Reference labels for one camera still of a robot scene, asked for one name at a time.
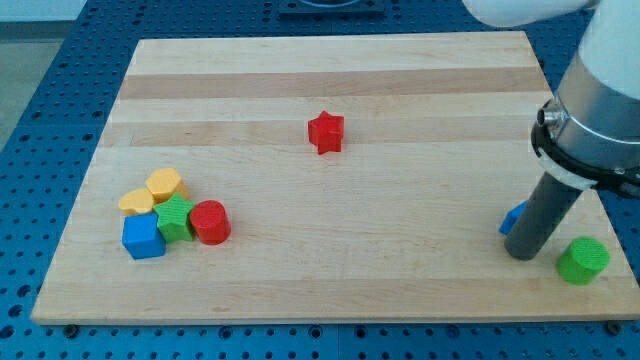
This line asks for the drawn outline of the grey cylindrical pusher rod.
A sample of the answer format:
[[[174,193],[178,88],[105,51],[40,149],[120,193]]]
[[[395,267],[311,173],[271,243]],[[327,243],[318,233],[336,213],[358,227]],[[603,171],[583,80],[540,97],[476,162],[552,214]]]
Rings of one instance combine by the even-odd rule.
[[[582,193],[544,173],[506,235],[505,250],[522,261],[536,257]]]

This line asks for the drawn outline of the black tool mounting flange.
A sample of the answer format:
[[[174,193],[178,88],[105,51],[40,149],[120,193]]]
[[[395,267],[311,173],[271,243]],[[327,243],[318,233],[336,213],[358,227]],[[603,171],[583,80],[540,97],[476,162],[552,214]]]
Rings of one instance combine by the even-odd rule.
[[[639,196],[639,144],[596,133],[559,101],[549,100],[538,110],[531,146],[547,174],[562,185]]]

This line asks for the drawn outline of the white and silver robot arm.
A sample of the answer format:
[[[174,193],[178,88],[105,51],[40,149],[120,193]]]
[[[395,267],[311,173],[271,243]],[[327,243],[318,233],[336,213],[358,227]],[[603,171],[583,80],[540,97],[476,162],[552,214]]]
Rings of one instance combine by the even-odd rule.
[[[493,27],[590,9],[593,16],[553,96],[539,109],[531,146],[544,174],[504,241],[533,259],[589,189],[639,195],[639,4],[632,0],[464,0]]]

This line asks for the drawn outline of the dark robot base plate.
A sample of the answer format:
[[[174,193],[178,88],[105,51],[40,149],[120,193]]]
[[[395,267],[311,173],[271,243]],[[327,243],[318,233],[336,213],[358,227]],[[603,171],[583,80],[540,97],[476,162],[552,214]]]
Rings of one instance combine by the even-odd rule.
[[[385,0],[280,0],[278,15],[379,15],[384,13],[385,5]]]

